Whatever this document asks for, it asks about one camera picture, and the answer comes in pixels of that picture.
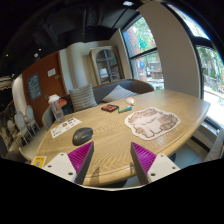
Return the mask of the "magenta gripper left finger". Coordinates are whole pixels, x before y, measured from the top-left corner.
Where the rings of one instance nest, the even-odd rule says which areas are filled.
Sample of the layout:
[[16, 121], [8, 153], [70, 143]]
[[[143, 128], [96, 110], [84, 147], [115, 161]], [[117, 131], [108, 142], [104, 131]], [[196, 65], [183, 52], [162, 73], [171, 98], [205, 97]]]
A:
[[94, 143], [87, 143], [70, 153], [59, 153], [43, 169], [75, 184], [82, 185], [94, 152]]

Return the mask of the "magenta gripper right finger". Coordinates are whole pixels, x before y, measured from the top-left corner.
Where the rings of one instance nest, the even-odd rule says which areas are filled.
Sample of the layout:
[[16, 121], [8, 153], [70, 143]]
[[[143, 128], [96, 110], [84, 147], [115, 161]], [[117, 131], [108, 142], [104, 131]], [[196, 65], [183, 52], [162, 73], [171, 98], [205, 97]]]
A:
[[131, 143], [130, 153], [141, 185], [152, 183], [180, 170], [165, 154], [154, 154], [137, 143]]

